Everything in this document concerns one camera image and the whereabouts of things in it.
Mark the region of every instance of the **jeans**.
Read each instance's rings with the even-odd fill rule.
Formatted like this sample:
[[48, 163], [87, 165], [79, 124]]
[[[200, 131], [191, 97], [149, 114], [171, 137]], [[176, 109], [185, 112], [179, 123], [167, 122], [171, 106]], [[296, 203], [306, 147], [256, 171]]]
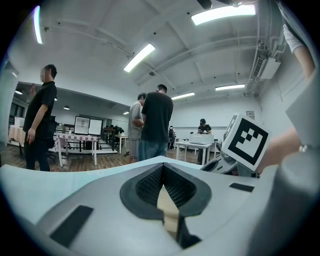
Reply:
[[138, 150], [138, 162], [155, 158], [158, 156], [166, 156], [168, 142], [152, 142], [141, 139]]
[[26, 140], [24, 142], [24, 155], [26, 168], [35, 169], [36, 160], [39, 162], [40, 171], [50, 172], [50, 167], [47, 159], [48, 145], [45, 140], [35, 138], [29, 145]]

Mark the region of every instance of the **air conditioner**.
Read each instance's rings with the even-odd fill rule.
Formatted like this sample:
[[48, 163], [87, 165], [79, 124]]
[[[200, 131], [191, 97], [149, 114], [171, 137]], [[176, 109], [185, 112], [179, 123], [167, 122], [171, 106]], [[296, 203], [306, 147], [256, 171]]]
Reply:
[[268, 58], [264, 69], [261, 73], [260, 78], [261, 79], [271, 79], [273, 78], [273, 76], [275, 75], [275, 73], [277, 72], [279, 66], [280, 66], [281, 62], [276, 62], [275, 58]]
[[259, 77], [259, 75], [261, 74], [262, 70], [264, 70], [266, 62], [267, 62], [267, 58], [264, 55], [260, 55], [258, 57], [258, 61], [257, 61], [256, 65], [255, 65], [254, 72], [252, 74], [252, 76], [254, 78]]

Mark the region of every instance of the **man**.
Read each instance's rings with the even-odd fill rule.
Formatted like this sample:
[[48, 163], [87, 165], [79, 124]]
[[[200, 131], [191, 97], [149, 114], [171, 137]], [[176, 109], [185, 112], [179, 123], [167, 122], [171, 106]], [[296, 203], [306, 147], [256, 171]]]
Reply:
[[138, 100], [133, 103], [129, 111], [129, 122], [128, 122], [128, 138], [130, 139], [130, 155], [129, 164], [135, 163], [138, 159], [139, 142], [141, 138], [142, 127], [144, 121], [142, 119], [142, 107], [145, 104], [146, 94], [140, 93]]
[[138, 161], [166, 156], [168, 126], [174, 103], [167, 95], [167, 87], [159, 84], [156, 92], [147, 94], [142, 108], [144, 126], [139, 143]]
[[39, 162], [40, 171], [50, 172], [46, 152], [48, 150], [47, 131], [50, 115], [54, 106], [57, 88], [54, 79], [57, 69], [49, 64], [41, 71], [43, 85], [36, 93], [34, 84], [31, 86], [30, 94], [32, 101], [27, 109], [23, 130], [25, 131], [24, 154], [26, 168], [35, 169], [36, 160]]
[[174, 142], [175, 142], [175, 129], [174, 127], [171, 125], [169, 128], [169, 132], [168, 132], [168, 138], [169, 140], [172, 140], [172, 142], [168, 142], [168, 149], [172, 150], [174, 148]]
[[[209, 124], [206, 123], [206, 120], [204, 118], [202, 118], [200, 120], [200, 126], [198, 127], [198, 134], [212, 134], [211, 133], [211, 127]], [[197, 159], [197, 164], [198, 165], [202, 165], [202, 157], [204, 154], [204, 150], [203, 149], [199, 149], [199, 154], [198, 154], [198, 159]]]

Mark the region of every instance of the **wooden floor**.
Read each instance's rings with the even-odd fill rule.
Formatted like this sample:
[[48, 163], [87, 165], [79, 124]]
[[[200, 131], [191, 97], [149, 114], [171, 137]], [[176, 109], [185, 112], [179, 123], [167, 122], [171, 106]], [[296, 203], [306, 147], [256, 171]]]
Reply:
[[[111, 167], [118, 167], [127, 165], [130, 159], [129, 156], [124, 154], [129, 150], [129, 143], [126, 148], [122, 148], [122, 154], [109, 154], [109, 155], [97, 155], [97, 166], [94, 165], [94, 158], [92, 155], [62, 155], [63, 167], [59, 165], [58, 154], [55, 154], [55, 163], [52, 160], [48, 160], [51, 172], [82, 172], [92, 171], [99, 169], [107, 169]], [[1, 164], [11, 165], [21, 168], [26, 168], [26, 160], [20, 156], [19, 148], [17, 146], [8, 145], [0, 149]], [[166, 153], [168, 158], [176, 159], [176, 150], [168, 150]], [[179, 153], [179, 160], [184, 161], [184, 150]], [[188, 163], [197, 163], [197, 155], [194, 150], [188, 150], [186, 153], [186, 161]], [[39, 170], [39, 164], [36, 162], [35, 169]]]

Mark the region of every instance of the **ceiling light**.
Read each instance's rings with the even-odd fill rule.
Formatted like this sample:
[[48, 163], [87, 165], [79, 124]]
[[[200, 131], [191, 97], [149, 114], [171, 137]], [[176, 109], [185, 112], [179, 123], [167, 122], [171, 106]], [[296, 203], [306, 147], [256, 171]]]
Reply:
[[182, 94], [182, 95], [179, 95], [179, 96], [172, 97], [171, 99], [177, 100], [177, 99], [181, 99], [181, 98], [185, 98], [185, 97], [189, 97], [189, 96], [193, 96], [193, 95], [195, 95], [195, 93], [191, 92], [191, 93]]
[[124, 70], [130, 72], [136, 65], [139, 64], [145, 57], [147, 57], [155, 48], [149, 43], [144, 47], [130, 62], [125, 66]]
[[227, 86], [220, 86], [216, 87], [216, 91], [221, 91], [221, 90], [228, 90], [228, 89], [237, 89], [237, 88], [244, 88], [246, 85], [245, 84], [235, 84], [235, 85], [227, 85]]
[[42, 38], [41, 38], [41, 32], [40, 32], [40, 6], [39, 5], [34, 8], [33, 25], [34, 25], [36, 40], [39, 44], [42, 45]]
[[256, 9], [254, 5], [240, 5], [239, 7], [225, 6], [212, 10], [207, 10], [199, 14], [191, 16], [195, 25], [217, 20], [225, 17], [255, 15]]
[[22, 94], [23, 94], [21, 89], [16, 89], [14, 92], [15, 92], [16, 94], [19, 94], [19, 95], [22, 95]]

